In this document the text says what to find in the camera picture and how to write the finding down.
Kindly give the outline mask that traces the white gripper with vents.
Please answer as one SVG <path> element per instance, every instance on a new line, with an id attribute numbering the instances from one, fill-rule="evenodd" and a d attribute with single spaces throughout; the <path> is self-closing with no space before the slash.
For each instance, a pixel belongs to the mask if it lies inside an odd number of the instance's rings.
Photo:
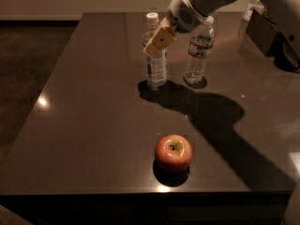
<path id="1" fill-rule="evenodd" d="M 146 43 L 143 52 L 154 56 L 176 41 L 175 32 L 189 33 L 206 20 L 207 17 L 200 14 L 189 0 L 172 0 L 166 18 Z"/>

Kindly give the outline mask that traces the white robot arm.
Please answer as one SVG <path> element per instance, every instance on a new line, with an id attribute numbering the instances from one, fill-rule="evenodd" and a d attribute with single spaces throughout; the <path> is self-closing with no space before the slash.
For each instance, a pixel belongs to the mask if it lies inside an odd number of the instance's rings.
<path id="1" fill-rule="evenodd" d="M 144 52 L 150 56 L 169 47 L 178 33 L 188 33 L 208 20 L 216 10 L 237 0 L 172 0 L 166 17 L 146 43 Z M 244 19 L 260 13 L 274 24 L 285 38 L 282 52 L 297 72 L 300 60 L 300 0 L 247 0 Z"/>

